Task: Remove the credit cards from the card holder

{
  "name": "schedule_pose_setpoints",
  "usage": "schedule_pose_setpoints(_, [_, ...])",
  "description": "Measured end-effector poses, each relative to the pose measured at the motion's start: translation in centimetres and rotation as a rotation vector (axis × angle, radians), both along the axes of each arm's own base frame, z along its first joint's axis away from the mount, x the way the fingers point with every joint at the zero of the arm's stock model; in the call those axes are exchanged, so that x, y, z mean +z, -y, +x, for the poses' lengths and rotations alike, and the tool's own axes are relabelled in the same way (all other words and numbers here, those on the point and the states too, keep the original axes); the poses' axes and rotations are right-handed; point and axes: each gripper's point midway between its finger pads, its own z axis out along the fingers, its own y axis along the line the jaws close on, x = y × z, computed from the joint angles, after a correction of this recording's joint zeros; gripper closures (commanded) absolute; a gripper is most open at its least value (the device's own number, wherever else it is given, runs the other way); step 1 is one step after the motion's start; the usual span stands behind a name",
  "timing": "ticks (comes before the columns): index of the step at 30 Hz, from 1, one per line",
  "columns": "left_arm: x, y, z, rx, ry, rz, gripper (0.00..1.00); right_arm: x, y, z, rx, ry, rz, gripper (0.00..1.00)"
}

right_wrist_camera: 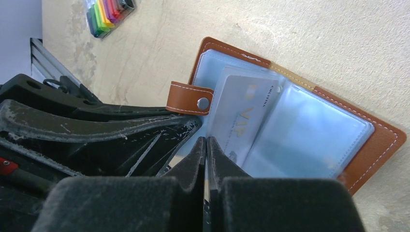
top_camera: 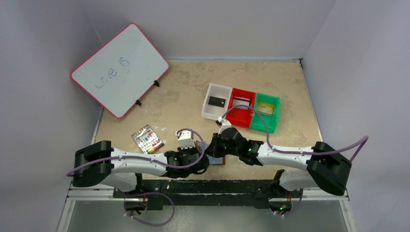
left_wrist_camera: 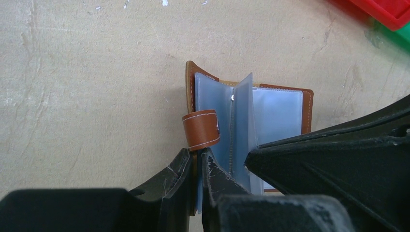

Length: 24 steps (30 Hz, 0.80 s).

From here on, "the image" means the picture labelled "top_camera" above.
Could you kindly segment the brown leather card holder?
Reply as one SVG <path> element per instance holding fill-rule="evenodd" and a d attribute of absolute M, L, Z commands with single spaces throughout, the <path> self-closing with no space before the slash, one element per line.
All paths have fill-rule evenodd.
<path fill-rule="evenodd" d="M 200 141 L 196 141 L 196 146 L 197 146 L 197 149 L 198 149 L 199 153 L 202 152 L 202 145 L 203 144 Z M 207 155 L 207 157 L 208 157 L 210 165 L 225 165 L 225 163 L 226 163 L 225 157 L 223 157 L 223 158 L 214 158 L 214 157 L 209 156 L 209 155 Z"/>

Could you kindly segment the red plastic bin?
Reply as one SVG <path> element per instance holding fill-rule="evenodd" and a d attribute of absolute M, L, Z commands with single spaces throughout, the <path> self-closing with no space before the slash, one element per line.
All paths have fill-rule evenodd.
<path fill-rule="evenodd" d="M 254 106 L 255 97 L 255 92 L 233 88 L 228 104 L 230 112 L 225 118 L 232 125 L 248 128 L 253 115 L 253 111 L 249 107 Z"/>

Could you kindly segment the pack of coloured markers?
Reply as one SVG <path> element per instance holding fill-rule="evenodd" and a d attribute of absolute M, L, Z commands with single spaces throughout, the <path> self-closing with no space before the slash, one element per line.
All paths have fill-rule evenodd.
<path fill-rule="evenodd" d="M 165 145 L 149 125 L 143 126 L 131 137 L 144 154 L 154 154 Z"/>

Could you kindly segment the white plastic bin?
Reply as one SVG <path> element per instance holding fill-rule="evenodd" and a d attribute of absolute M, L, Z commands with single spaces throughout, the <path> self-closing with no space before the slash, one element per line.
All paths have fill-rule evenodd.
<path fill-rule="evenodd" d="M 205 95 L 201 116 L 206 119 L 217 120 L 228 110 L 228 103 L 232 94 L 232 87 L 210 83 Z"/>

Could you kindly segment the green plastic bin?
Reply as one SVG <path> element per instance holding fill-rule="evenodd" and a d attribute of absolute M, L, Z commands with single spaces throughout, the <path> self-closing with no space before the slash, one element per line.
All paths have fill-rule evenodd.
<path fill-rule="evenodd" d="M 270 133 L 274 133 L 278 123 L 279 104 L 279 97 L 256 93 L 254 109 L 261 114 Z M 255 130 L 266 131 L 263 121 L 255 112 L 253 112 L 249 127 Z"/>

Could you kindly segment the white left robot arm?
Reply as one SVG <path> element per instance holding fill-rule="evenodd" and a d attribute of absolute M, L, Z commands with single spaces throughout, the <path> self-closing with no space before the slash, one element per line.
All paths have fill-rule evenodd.
<path fill-rule="evenodd" d="M 208 157 L 197 148 L 150 155 L 126 152 L 113 148 L 111 141 L 100 141 L 75 152 L 74 169 L 67 175 L 77 188 L 102 184 L 130 192 L 142 186 L 142 174 L 186 178 L 202 174 L 208 167 Z"/>

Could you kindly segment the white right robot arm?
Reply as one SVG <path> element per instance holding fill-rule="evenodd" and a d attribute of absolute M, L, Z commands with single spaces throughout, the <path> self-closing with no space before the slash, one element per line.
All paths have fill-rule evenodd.
<path fill-rule="evenodd" d="M 283 152 L 269 147 L 267 142 L 247 140 L 235 128 L 214 133 L 206 155 L 221 158 L 239 157 L 248 165 L 279 165 L 290 167 L 275 176 L 275 184 L 286 191 L 320 188 L 336 196 L 344 195 L 352 163 L 324 142 L 313 147 L 284 147 Z"/>

